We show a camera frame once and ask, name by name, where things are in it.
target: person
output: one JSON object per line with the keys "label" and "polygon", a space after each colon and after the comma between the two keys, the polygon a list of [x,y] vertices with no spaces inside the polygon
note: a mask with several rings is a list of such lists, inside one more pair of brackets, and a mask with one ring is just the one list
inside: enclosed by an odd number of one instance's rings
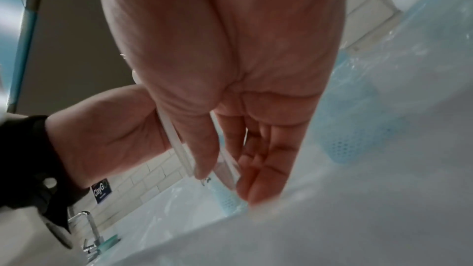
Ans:
{"label": "person", "polygon": [[[13,171],[41,189],[40,210],[56,215],[91,184],[169,149],[156,106],[189,145],[197,179],[217,160],[214,111],[242,168],[240,197],[258,204],[279,195],[335,62],[345,0],[101,1],[143,86],[2,126],[2,151],[25,153],[2,159],[28,166]],[[44,191],[49,175],[56,191]]]}

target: brick wall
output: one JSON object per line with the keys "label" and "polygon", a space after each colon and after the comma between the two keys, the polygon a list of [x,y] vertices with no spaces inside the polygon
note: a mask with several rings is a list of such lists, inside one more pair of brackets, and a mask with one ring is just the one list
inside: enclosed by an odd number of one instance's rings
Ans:
{"label": "brick wall", "polygon": [[[354,53],[370,48],[400,21],[400,12],[390,0],[347,0],[347,20],[341,47]],[[74,206],[74,211],[88,210],[99,231],[147,202],[186,173],[170,150],[121,175],[109,178],[112,194],[97,205],[92,193]],[[81,237],[92,238],[85,219],[74,230]]]}

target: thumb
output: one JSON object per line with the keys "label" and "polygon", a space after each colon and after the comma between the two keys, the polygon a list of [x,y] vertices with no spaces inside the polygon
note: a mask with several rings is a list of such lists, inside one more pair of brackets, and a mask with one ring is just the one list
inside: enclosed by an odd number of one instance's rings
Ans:
{"label": "thumb", "polygon": [[194,156],[196,179],[207,178],[217,163],[220,151],[217,131],[210,114],[169,116]]}

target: green soap dish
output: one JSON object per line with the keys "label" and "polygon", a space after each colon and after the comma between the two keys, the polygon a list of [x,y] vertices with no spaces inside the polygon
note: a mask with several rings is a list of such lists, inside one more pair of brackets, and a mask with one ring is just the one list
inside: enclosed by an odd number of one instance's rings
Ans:
{"label": "green soap dish", "polygon": [[104,243],[97,247],[97,250],[103,254],[105,251],[109,250],[112,246],[117,244],[121,239],[118,238],[118,235],[114,235],[107,239]]}

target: white button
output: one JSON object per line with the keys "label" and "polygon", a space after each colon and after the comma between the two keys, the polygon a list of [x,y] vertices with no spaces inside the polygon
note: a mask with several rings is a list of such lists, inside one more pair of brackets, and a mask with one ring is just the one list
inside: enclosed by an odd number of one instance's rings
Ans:
{"label": "white button", "polygon": [[43,185],[46,186],[46,188],[48,189],[56,187],[57,184],[58,184],[58,181],[56,181],[55,178],[46,178],[43,181]]}

